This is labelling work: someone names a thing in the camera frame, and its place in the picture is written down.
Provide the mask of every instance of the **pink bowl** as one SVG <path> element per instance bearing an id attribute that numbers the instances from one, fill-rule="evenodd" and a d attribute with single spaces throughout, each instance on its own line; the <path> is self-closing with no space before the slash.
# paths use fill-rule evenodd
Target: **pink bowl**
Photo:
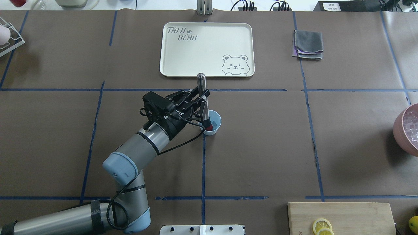
<path id="1" fill-rule="evenodd" d="M 406 136 L 405 130 L 403 129 L 403 116 L 406 111 L 415 110 L 418 112 L 418 104 L 414 104 L 402 111 L 393 123 L 393 136 L 395 137 L 398 145 L 410 155 L 418 157 L 418 149 L 411 143 Z"/>

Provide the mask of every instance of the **wire rack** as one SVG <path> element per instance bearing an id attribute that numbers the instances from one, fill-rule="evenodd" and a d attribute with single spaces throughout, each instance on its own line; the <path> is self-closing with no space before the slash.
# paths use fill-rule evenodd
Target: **wire rack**
<path id="1" fill-rule="evenodd" d="M 11 24 L 6 22 L 3 18 L 0 17 L 0 24 L 10 30 L 10 39 L 6 44 L 0 45 L 0 57 L 11 52 L 12 50 L 18 48 L 19 46 L 25 43 L 25 40 L 22 38 L 20 33 L 16 28 Z"/>

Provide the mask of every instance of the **blue tape line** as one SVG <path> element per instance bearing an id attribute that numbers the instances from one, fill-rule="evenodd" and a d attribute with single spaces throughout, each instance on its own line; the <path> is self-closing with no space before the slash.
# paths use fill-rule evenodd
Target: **blue tape line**
<path id="1" fill-rule="evenodd" d="M 95 89 L 95 88 L 2 88 L 0 89 L 0 91 L 23 91 L 23 92 L 99 92 L 100 89 Z"/>
<path id="2" fill-rule="evenodd" d="M 295 25 L 295 30 L 296 30 L 298 29 L 297 24 L 296 24 L 296 14 L 295 12 L 292 12 L 292 13 L 293 13 L 293 23 Z M 303 92 L 305 93 L 306 108 L 308 110 L 309 127 L 311 129 L 311 138 L 312 138 L 313 150 L 314 150 L 314 155 L 315 155 L 316 174 L 318 175 L 319 192 L 321 193 L 321 201 L 325 202 L 324 188 L 322 187 L 321 169 L 319 168 L 318 151 L 316 149 L 314 125 L 312 124 L 311 108 L 309 106 L 308 87 L 306 85 L 305 72 L 303 71 L 303 66 L 302 66 L 302 59 L 299 59 L 299 64 L 301 66 L 301 74 L 303 78 Z"/>
<path id="3" fill-rule="evenodd" d="M 105 88 L 105 92 L 176 92 L 190 89 L 142 89 L 142 88 Z M 209 89 L 212 92 L 286 92 L 286 89 Z M 99 92 L 99 88 L 1 88 L 0 91 L 27 91 L 27 92 Z M 418 89 L 307 89 L 308 92 L 418 92 Z"/>
<path id="4" fill-rule="evenodd" d="M 112 25 L 112 32 L 110 33 L 109 46 L 112 46 L 113 33 L 115 31 L 115 25 L 116 25 L 116 17 L 117 17 L 117 10 L 115 11 L 115 16 L 113 17 L 113 25 Z"/>
<path id="5" fill-rule="evenodd" d="M 98 88 L 1 88 L 0 91 L 100 91 Z M 176 92 L 190 89 L 164 89 L 164 88 L 105 88 L 105 92 Z M 209 89 L 212 92 L 286 92 L 286 89 Z"/>
<path id="6" fill-rule="evenodd" d="M 155 197 L 155 200 L 174 201 L 174 200 L 202 200 L 202 196 L 192 197 Z"/>
<path id="7" fill-rule="evenodd" d="M 286 89 L 209 89 L 211 92 L 286 92 Z"/>
<path id="8" fill-rule="evenodd" d="M 325 196 L 325 199 L 406 199 L 418 198 L 418 196 L 408 195 L 346 195 L 346 196 Z M 306 196 L 305 199 L 321 199 L 321 196 Z"/>
<path id="9" fill-rule="evenodd" d="M 296 13 L 292 11 L 293 13 L 293 25 L 295 26 L 295 30 L 298 30 L 298 26 L 296 25 Z"/>
<path id="10" fill-rule="evenodd" d="M 206 197 L 207 200 L 265 200 L 268 196 Z"/>
<path id="11" fill-rule="evenodd" d="M 402 89 L 307 89 L 307 91 L 308 92 L 404 92 L 405 90 L 402 90 Z"/>
<path id="12" fill-rule="evenodd" d="M 205 200 L 265 200 L 268 196 L 205 196 Z M 202 200 L 201 196 L 191 197 L 155 197 L 155 200 L 175 201 L 175 200 Z"/>
<path id="13" fill-rule="evenodd" d="M 400 72 L 400 69 L 399 69 L 398 60 L 396 59 L 395 53 L 393 51 L 392 43 L 390 42 L 390 39 L 389 39 L 389 34 L 387 33 L 386 22 L 385 22 L 385 19 L 383 18 L 382 11 L 380 11 L 380 18 L 382 19 L 383 31 L 385 32 L 386 40 L 387 40 L 387 43 L 389 44 L 390 52 L 392 53 L 393 61 L 395 62 L 395 67 L 396 67 L 396 70 L 398 71 L 398 74 L 399 74 L 399 77 L 400 77 L 400 82 L 401 82 L 402 87 L 405 91 L 406 100 L 407 100 L 408 104 L 411 105 L 411 101 L 409 99 L 408 92 L 406 91 L 405 82 L 403 81 L 402 73 Z"/>
<path id="14" fill-rule="evenodd" d="M 206 200 L 206 135 L 203 134 L 203 161 L 202 161 L 202 224 L 206 223 L 205 200 Z"/>
<path id="15" fill-rule="evenodd" d="M 85 200 L 109 200 L 109 197 L 84 197 Z M 80 200 L 80 197 L 0 196 L 0 200 Z"/>
<path id="16" fill-rule="evenodd" d="M 99 101 L 97 103 L 96 116 L 94 118 L 94 125 L 93 125 L 93 131 L 92 131 L 92 140 L 90 141 L 89 156 L 87 158 L 86 171 L 84 172 L 84 180 L 83 180 L 83 187 L 81 189 L 80 204 L 83 203 L 84 193 L 86 191 L 87 176 L 89 174 L 89 167 L 90 167 L 90 159 L 92 158 L 94 137 L 96 135 L 97 117 L 99 116 L 100 105 L 102 103 L 102 95 L 103 95 L 103 87 L 104 86 L 105 86 L 105 82 L 103 81 L 102 87 L 100 88 L 100 95 L 99 95 Z"/>
<path id="17" fill-rule="evenodd" d="M 28 18 L 28 14 L 29 14 L 29 11 L 27 10 L 25 17 L 23 18 L 22 26 L 20 26 L 20 30 L 19 30 L 20 34 L 22 33 L 23 27 L 25 26 L 26 19 Z M 3 77 L 0 81 L 0 89 L 3 86 L 4 80 L 6 79 L 7 71 L 9 70 L 9 66 L 10 66 L 10 63 L 12 62 L 12 58 L 13 58 L 13 55 L 15 54 L 15 50 L 16 49 L 12 50 L 12 52 L 10 53 L 10 57 L 9 57 L 9 60 L 7 61 L 6 69 L 4 70 Z"/>

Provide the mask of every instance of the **light blue joint cap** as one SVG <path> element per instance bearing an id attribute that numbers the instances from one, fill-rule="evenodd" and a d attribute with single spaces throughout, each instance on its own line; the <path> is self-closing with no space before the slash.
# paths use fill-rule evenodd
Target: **light blue joint cap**
<path id="1" fill-rule="evenodd" d="M 138 175 L 138 168 L 135 163 L 125 154 L 113 152 L 103 162 L 103 168 L 120 185 L 127 185 Z"/>
<path id="2" fill-rule="evenodd" d="M 135 232 L 140 232 L 148 226 L 150 226 L 151 223 L 151 216 L 150 216 L 150 208 L 148 207 L 148 210 L 144 212 L 139 218 L 137 218 L 135 221 L 129 224 L 128 228 L 123 230 L 124 234 L 132 234 Z"/>

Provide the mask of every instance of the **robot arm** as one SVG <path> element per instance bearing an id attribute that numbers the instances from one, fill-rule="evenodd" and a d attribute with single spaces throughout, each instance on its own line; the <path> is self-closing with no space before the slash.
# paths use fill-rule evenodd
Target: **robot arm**
<path id="1" fill-rule="evenodd" d="M 175 148 L 161 152 L 187 123 L 192 120 L 207 123 L 204 118 L 207 116 L 207 96 L 209 90 L 200 88 L 199 92 L 198 87 L 167 97 L 154 92 L 144 95 L 141 111 L 145 112 L 141 114 L 148 117 L 148 122 L 103 163 L 118 187 L 112 210 L 110 201 L 96 200 L 5 225 L 0 229 L 0 235 L 102 234 L 113 228 L 122 228 L 124 233 L 131 234 L 146 229 L 151 219 L 142 170 L 156 156 Z"/>

